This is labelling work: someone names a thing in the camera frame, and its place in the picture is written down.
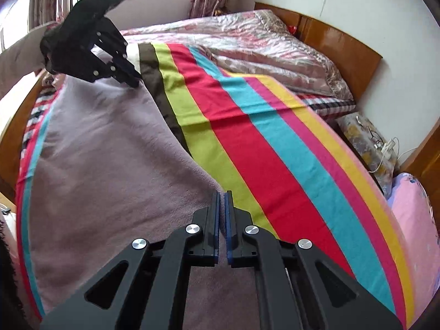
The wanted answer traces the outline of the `rainbow striped blanket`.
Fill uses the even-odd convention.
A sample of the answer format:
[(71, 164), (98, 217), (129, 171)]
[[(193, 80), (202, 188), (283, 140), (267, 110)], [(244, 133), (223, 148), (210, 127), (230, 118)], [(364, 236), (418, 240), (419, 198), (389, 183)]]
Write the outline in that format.
[[(219, 191), (231, 191), (234, 203), (278, 239), (309, 239), (410, 327), (415, 293), (403, 234), (377, 185), (329, 125), (275, 79), (230, 73), (197, 48), (140, 44), (135, 55), (139, 86)], [(50, 108), (27, 145), (16, 187), (22, 276), (38, 317), (44, 315), (29, 281), (22, 212)]]

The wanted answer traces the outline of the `pink bed sheet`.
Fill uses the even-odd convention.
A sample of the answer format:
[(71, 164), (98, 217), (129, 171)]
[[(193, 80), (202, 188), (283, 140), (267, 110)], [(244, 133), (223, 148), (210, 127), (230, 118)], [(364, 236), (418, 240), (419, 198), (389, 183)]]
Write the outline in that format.
[(420, 317), (439, 289), (439, 233), (430, 199), (417, 178), (398, 174), (388, 204), (403, 233), (415, 281), (415, 316)]

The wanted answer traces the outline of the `pink floral quilt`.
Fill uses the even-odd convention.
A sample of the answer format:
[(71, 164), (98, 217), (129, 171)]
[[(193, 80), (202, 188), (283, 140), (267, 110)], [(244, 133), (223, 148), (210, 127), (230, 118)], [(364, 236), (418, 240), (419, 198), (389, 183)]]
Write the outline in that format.
[(136, 27), (122, 35), (129, 43), (195, 46), (223, 69), (268, 75), (294, 92), (354, 99), (335, 63), (294, 37), (270, 10)]

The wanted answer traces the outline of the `bedside table with patterned cloth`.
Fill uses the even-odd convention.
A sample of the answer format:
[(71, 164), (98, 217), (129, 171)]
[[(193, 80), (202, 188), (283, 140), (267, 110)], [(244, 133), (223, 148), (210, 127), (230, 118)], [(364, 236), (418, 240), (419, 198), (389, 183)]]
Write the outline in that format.
[(368, 173), (373, 177), (382, 190), (386, 199), (392, 193), (392, 181), (397, 163), (397, 154), (394, 148), (390, 160), (381, 160), (380, 145), (387, 142), (377, 127), (360, 112), (352, 112), (336, 120), (342, 134), (353, 148)]

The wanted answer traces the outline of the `white power strip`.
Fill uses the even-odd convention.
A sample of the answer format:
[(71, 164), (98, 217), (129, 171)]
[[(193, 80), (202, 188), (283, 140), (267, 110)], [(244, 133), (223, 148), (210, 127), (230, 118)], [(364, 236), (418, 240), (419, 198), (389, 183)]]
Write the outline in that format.
[(390, 160), (394, 154), (394, 147), (396, 143), (394, 139), (388, 140), (384, 144), (380, 145), (381, 160)]

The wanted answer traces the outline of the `right wooden headboard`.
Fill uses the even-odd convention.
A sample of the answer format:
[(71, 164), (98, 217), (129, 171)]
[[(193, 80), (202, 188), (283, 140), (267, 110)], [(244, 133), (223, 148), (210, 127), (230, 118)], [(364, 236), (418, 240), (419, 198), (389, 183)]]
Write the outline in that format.
[(440, 129), (439, 121), (423, 142), (400, 166), (401, 172), (416, 177), (427, 192), (433, 207), (436, 228), (439, 230), (440, 212)]

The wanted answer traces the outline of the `wooden headboard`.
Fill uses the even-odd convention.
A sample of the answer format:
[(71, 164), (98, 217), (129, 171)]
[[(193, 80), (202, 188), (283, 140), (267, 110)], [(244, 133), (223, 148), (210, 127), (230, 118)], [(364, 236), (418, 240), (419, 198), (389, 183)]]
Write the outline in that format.
[(440, 129), (439, 121), (423, 142), (400, 166), (401, 172), (416, 177), (427, 192), (433, 207), (436, 228), (439, 230), (440, 212)]
[(271, 10), (297, 39), (330, 58), (354, 100), (361, 99), (383, 58), (379, 53), (350, 34), (303, 13), (263, 2), (256, 2), (254, 8)]

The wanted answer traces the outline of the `plaid bed sheet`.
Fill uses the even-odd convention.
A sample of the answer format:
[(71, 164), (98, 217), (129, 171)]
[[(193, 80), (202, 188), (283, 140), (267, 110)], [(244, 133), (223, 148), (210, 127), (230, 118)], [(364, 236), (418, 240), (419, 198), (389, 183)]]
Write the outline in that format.
[[(34, 135), (36, 125), (42, 120), (45, 111), (51, 106), (55, 99), (55, 88), (53, 86), (43, 87), (37, 95), (31, 114), (27, 119), (22, 138), (20, 159), (26, 154), (28, 143)], [(317, 94), (295, 93), (302, 102), (314, 110), (324, 120), (337, 119), (340, 116), (353, 112), (356, 109), (354, 100), (343, 100), (336, 97), (322, 96)]]

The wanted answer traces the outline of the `left wooden headboard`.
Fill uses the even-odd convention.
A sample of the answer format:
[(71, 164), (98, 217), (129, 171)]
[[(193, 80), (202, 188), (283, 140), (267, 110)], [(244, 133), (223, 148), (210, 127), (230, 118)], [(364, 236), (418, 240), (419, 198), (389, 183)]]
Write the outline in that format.
[(256, 2), (254, 8), (271, 10), (297, 39), (330, 58), (354, 100), (361, 99), (383, 58), (379, 53), (350, 34), (303, 13), (263, 2)]

